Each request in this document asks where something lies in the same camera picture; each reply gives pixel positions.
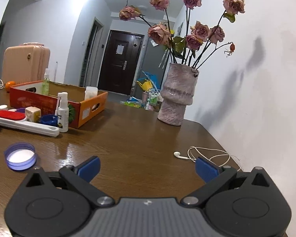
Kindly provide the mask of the beige cube block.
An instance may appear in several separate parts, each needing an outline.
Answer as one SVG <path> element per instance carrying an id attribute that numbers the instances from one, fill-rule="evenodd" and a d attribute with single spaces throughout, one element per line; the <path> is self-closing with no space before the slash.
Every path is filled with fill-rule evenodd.
<path id="1" fill-rule="evenodd" d="M 39 122 L 41 118 L 41 109 L 30 106 L 25 108 L 25 116 L 30 122 Z"/>

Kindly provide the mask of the orange fruit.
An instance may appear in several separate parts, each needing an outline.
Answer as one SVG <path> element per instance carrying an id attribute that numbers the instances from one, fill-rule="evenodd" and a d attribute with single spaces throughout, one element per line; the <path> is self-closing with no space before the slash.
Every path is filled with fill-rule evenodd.
<path id="1" fill-rule="evenodd" d="M 10 88 L 12 87 L 12 86 L 15 86 L 16 85 L 16 82 L 15 81 L 9 81 L 9 82 L 6 82 L 6 84 L 5 84 L 5 91 L 7 92 L 7 93 L 9 93 L 10 92 Z"/>

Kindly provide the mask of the small white spray bottle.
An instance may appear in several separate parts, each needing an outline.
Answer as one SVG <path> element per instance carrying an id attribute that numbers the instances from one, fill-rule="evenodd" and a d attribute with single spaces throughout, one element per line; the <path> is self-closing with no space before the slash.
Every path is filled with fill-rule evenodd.
<path id="1" fill-rule="evenodd" d="M 58 102 L 56 105 L 56 115 L 58 117 L 58 128 L 61 133 L 66 133 L 69 128 L 69 108 L 68 93 L 58 93 Z"/>

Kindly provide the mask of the dark blue lid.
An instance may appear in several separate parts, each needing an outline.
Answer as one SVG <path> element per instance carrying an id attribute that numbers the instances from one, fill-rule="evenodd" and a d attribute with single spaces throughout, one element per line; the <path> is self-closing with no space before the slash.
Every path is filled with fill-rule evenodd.
<path id="1" fill-rule="evenodd" d="M 40 117 L 39 123 L 43 124 L 43 125 L 57 127 L 58 126 L 58 116 L 52 115 L 52 114 L 43 115 Z"/>

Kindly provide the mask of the white wired earphones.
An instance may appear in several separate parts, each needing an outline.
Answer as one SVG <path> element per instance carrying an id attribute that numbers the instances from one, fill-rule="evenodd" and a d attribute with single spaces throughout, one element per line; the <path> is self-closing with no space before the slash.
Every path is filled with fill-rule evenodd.
<path id="1" fill-rule="evenodd" d="M 203 154 L 203 151 L 216 152 L 216 154 L 206 156 Z M 218 164 L 219 167 L 226 166 L 231 160 L 233 160 L 236 164 L 237 171 L 240 172 L 242 170 L 242 166 L 239 163 L 240 160 L 236 156 L 231 155 L 230 153 L 221 149 L 190 146 L 186 152 L 186 156 L 182 156 L 179 151 L 175 151 L 173 155 L 178 159 L 184 159 L 195 163 L 196 156 L 194 155 L 194 152 L 196 152 L 201 158 L 205 159 L 207 162 L 212 162 L 214 165 L 217 165 L 216 163 L 214 163 L 214 159 L 225 157 L 226 160 L 223 163 Z"/>

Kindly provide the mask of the white red lint brush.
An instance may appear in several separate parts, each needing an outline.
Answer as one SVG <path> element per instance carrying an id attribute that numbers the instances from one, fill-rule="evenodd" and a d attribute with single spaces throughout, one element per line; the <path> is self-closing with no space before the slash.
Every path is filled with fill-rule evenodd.
<path id="1" fill-rule="evenodd" d="M 51 137 L 60 133 L 58 127 L 30 122 L 25 114 L 5 110 L 0 110 L 0 126 Z"/>

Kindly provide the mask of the red orange cardboard box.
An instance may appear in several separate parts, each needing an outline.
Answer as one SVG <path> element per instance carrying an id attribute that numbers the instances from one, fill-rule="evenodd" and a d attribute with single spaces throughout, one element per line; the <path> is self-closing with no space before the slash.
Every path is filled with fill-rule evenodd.
<path id="1" fill-rule="evenodd" d="M 9 90 L 10 106 L 16 109 L 34 106 L 41 109 L 42 115 L 55 113 L 58 93 L 68 93 L 69 127 L 80 128 L 105 109 L 108 92 L 99 91 L 98 95 L 85 100 L 85 88 L 74 85 L 49 83 L 49 94 L 43 95 L 42 81 L 14 85 Z"/>

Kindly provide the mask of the translucent plastic container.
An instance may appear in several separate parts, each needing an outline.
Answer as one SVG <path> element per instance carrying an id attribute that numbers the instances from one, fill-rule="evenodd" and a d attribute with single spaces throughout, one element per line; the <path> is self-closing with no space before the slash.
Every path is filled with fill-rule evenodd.
<path id="1" fill-rule="evenodd" d="M 85 96 L 84 96 L 84 100 L 89 100 L 92 99 L 94 97 L 96 97 L 98 95 L 98 88 L 97 87 L 92 87 L 92 86 L 87 86 L 85 88 Z"/>

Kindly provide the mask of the white bottle cap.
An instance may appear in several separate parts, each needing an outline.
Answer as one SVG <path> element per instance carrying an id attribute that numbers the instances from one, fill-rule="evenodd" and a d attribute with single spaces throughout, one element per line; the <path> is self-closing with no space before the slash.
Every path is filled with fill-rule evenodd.
<path id="1" fill-rule="evenodd" d="M 0 111 L 8 111 L 8 106 L 6 104 L 0 105 Z"/>

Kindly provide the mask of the green liquid spray bottle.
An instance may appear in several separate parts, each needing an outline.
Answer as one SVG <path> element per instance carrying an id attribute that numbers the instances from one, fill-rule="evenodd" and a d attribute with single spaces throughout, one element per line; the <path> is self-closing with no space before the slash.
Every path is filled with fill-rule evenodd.
<path id="1" fill-rule="evenodd" d="M 50 84 L 50 71 L 48 68 L 45 69 L 44 79 L 42 83 L 42 91 L 43 95 L 49 95 L 49 84 Z"/>

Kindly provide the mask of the pink ceramic vase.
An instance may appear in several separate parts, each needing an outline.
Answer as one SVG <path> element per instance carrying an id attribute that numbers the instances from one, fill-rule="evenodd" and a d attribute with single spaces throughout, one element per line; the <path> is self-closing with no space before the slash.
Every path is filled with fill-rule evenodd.
<path id="1" fill-rule="evenodd" d="M 186 107 L 193 103 L 199 71 L 184 64 L 171 63 L 161 89 L 163 98 L 158 119 L 181 126 Z"/>

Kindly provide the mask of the purple plastic lid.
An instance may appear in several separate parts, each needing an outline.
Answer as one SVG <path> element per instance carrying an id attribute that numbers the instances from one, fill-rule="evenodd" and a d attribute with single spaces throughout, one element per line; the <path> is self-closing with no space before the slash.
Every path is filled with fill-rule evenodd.
<path id="1" fill-rule="evenodd" d="M 19 112 L 19 113 L 25 113 L 25 108 L 19 108 L 19 109 L 16 109 L 16 112 Z"/>

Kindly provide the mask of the dried pink roses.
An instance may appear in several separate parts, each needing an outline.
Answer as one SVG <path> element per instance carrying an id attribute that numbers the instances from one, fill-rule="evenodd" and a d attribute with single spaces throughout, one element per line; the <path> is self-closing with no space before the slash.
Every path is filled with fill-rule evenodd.
<path id="1" fill-rule="evenodd" d="M 222 4 L 224 12 L 220 16 L 217 25 L 208 27 L 199 21 L 191 25 L 191 12 L 195 8 L 202 5 L 201 0 L 182 0 L 185 6 L 185 35 L 175 35 L 174 30 L 171 29 L 168 17 L 168 7 L 170 0 L 150 0 L 150 5 L 156 10 L 165 13 L 166 21 L 158 24 L 151 24 L 142 14 L 139 8 L 126 4 L 119 12 L 119 18 L 122 21 L 129 21 L 140 18 L 148 26 L 147 34 L 156 44 L 163 45 L 169 51 L 171 61 L 176 63 L 178 59 L 181 60 L 182 65 L 187 65 L 193 69 L 199 69 L 204 62 L 200 62 L 203 54 L 210 45 L 214 45 L 212 55 L 222 47 L 229 46 L 225 50 L 225 54 L 229 57 L 235 51 L 233 42 L 223 43 L 225 33 L 220 26 L 223 18 L 226 18 L 230 23 L 234 23 L 236 15 L 245 13 L 245 0 L 223 0 Z"/>

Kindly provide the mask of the dark brown entrance door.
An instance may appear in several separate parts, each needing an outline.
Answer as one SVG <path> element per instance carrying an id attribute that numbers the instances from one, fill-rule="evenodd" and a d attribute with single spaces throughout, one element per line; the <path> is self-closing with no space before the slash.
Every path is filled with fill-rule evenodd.
<path id="1" fill-rule="evenodd" d="M 100 69 L 98 88 L 129 95 L 139 60 L 144 36 L 110 31 Z"/>

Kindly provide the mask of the blue translucent lid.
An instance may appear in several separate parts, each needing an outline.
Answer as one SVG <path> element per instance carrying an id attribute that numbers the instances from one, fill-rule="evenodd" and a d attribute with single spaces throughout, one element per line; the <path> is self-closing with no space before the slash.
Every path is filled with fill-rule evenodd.
<path id="1" fill-rule="evenodd" d="M 4 158 L 11 170 L 24 171 L 35 165 L 36 149 L 30 143 L 14 143 L 4 151 Z"/>

